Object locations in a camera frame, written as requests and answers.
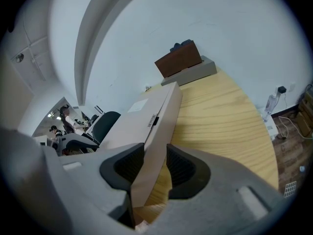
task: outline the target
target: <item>sticker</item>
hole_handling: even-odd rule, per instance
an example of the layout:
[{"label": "sticker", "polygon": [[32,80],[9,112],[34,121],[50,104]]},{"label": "sticker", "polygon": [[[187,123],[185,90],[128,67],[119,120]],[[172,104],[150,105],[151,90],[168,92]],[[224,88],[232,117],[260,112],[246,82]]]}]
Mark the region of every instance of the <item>sticker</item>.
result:
[{"label": "sticker", "polygon": [[152,118],[151,118],[151,120],[150,120],[150,122],[148,124],[148,128],[150,128],[153,125],[153,123],[155,122],[156,117],[157,117],[157,114],[153,114],[152,115]]},{"label": "sticker", "polygon": [[128,110],[128,112],[138,112],[141,111],[141,109],[144,107],[148,99],[138,101],[133,104],[133,106]]},{"label": "sticker", "polygon": [[79,166],[82,166],[82,164],[80,162],[73,162],[70,164],[63,165],[63,169],[64,170],[71,170],[71,169],[74,169],[74,168],[79,167]]}]

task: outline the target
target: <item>charger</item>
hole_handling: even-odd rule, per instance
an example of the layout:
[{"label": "charger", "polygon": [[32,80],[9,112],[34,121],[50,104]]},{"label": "charger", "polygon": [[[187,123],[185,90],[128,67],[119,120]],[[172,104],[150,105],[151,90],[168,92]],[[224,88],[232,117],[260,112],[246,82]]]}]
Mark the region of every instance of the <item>charger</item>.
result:
[{"label": "charger", "polygon": [[284,86],[278,87],[278,92],[280,94],[284,94],[287,91],[287,89]]}]

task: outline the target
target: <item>chair backrest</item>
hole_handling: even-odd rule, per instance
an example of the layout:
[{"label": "chair backrest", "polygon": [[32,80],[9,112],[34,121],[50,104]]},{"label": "chair backrest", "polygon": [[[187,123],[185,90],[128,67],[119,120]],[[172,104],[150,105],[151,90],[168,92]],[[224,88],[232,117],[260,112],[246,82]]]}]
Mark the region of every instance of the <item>chair backrest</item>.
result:
[{"label": "chair backrest", "polygon": [[112,126],[121,116],[117,112],[106,112],[94,125],[92,135],[94,139],[101,143],[107,133],[111,130]]}]

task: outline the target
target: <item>office desk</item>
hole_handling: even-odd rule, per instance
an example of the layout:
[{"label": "office desk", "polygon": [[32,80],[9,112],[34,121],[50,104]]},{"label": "office desk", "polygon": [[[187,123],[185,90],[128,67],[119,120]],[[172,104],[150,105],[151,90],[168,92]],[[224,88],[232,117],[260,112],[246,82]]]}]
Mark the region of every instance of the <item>office desk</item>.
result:
[{"label": "office desk", "polygon": [[[242,89],[221,69],[180,89],[183,97],[171,143],[234,159],[278,189],[270,137]],[[151,223],[164,209],[171,188],[165,159],[145,206],[134,212]]]}]

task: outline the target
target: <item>cardboard box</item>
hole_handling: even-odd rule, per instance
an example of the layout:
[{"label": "cardboard box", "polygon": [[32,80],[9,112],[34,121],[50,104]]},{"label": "cardboard box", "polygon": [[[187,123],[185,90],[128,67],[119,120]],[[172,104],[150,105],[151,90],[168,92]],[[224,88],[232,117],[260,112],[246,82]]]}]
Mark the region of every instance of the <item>cardboard box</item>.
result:
[{"label": "cardboard box", "polygon": [[163,77],[171,76],[183,69],[200,64],[202,59],[192,41],[173,52],[170,52],[155,62]]},{"label": "cardboard box", "polygon": [[312,132],[311,127],[308,125],[301,112],[298,113],[296,121],[299,126],[299,130],[304,137],[308,136]]},{"label": "cardboard box", "polygon": [[140,95],[100,144],[100,148],[112,149],[130,143],[145,143],[144,164],[131,189],[133,207],[146,203],[157,181],[166,156],[166,144],[172,139],[181,99],[177,83]]},{"label": "cardboard box", "polygon": [[311,104],[313,105],[313,90],[312,88],[307,90],[304,94],[304,98]]},{"label": "cardboard box", "polygon": [[299,104],[299,111],[302,113],[308,125],[313,128],[313,110],[310,106],[310,103],[303,99]]}]

